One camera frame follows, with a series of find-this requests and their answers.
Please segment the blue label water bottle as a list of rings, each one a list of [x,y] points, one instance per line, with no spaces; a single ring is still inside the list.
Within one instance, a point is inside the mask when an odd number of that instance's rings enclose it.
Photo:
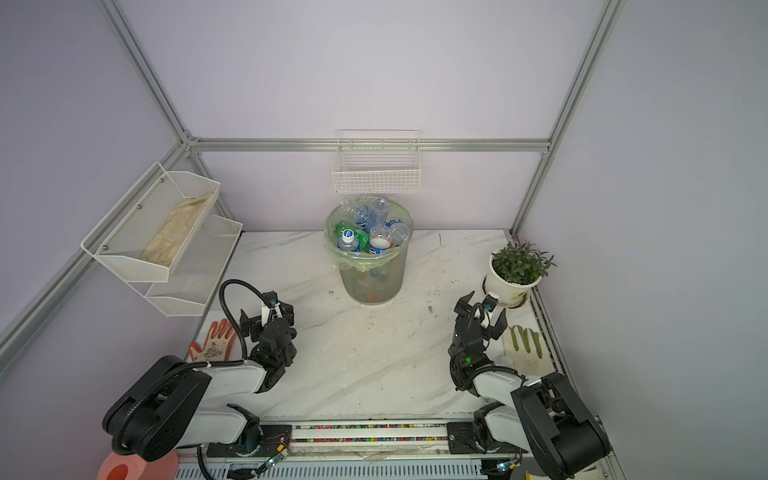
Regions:
[[[400,246],[405,243],[411,234],[410,227],[401,219],[393,218],[385,223],[388,230],[390,243],[393,246]]]

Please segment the green soda bottle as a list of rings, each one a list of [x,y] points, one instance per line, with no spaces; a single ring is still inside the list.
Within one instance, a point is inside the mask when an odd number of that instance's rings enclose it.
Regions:
[[[369,248],[369,234],[356,224],[340,221],[334,227],[334,233],[340,250],[366,252]]]

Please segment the pepsi bottle blue cap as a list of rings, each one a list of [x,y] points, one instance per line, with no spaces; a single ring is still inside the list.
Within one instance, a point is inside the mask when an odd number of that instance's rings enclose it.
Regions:
[[[388,230],[385,225],[378,225],[371,230],[369,234],[370,254],[379,255],[391,247],[392,244],[390,243]]]

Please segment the clear bottle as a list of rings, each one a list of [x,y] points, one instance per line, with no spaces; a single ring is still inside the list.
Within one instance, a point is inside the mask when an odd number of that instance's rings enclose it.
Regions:
[[[374,198],[368,206],[367,228],[372,230],[386,224],[389,217],[389,201],[384,197]]]

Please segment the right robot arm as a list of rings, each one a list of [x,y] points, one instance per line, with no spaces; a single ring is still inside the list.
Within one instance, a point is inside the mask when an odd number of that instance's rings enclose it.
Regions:
[[[457,391],[488,404],[468,422],[447,424],[449,451],[510,454],[500,471],[512,470],[529,453],[551,479],[573,478],[608,456],[607,434],[563,374],[526,376],[487,356],[490,342],[508,326],[506,314],[492,322],[497,298],[488,294],[472,303],[472,297],[460,297],[454,307],[449,373]]]

